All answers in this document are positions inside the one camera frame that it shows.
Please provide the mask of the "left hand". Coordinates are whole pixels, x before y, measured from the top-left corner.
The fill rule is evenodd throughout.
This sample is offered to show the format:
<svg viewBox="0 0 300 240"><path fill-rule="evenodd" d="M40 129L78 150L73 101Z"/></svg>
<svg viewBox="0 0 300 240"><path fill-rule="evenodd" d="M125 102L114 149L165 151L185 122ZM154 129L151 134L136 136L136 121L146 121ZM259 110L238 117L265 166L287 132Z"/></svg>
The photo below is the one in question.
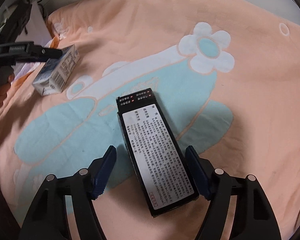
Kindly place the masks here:
<svg viewBox="0 0 300 240"><path fill-rule="evenodd" d="M0 108L4 104L4 100L7 98L7 92L11 88L11 83L14 80L15 75L13 68L10 66L4 66L0 69Z"/></svg>

